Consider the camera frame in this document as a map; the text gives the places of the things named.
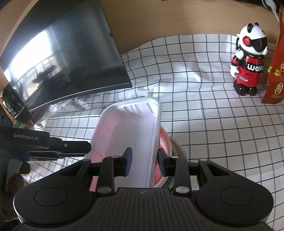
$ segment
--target white plastic tray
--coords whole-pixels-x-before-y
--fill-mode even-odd
[[[129,175],[116,177],[117,187],[152,187],[158,151],[161,104],[152,97],[114,103],[101,115],[92,150],[85,158],[101,162],[107,156],[121,156],[127,147],[133,150]],[[90,191],[95,191],[94,177]]]

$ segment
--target panda figurine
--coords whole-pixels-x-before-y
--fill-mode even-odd
[[[266,35],[256,22],[242,28],[237,37],[238,52],[232,58],[230,69],[231,75],[236,78],[234,89],[241,96],[255,96],[256,86],[262,78],[264,56],[268,53]]]

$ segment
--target silver screw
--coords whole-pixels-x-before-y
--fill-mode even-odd
[[[107,186],[102,186],[102,187],[98,188],[98,192],[99,193],[103,193],[103,194],[110,193],[111,192],[111,188],[107,187]]]
[[[179,186],[176,188],[176,192],[177,193],[188,193],[189,192],[189,188],[186,186]]]

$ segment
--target snack bag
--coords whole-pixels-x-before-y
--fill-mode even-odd
[[[280,7],[280,35],[268,68],[267,90],[263,104],[277,104],[284,99],[284,24],[283,6]]]

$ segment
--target figurine arm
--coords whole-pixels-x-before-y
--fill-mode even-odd
[[[238,70],[238,65],[240,63],[240,60],[244,57],[244,52],[242,50],[239,50],[234,57],[232,58],[232,62],[231,62],[231,70],[230,73],[231,75],[236,78],[236,74],[239,73]]]

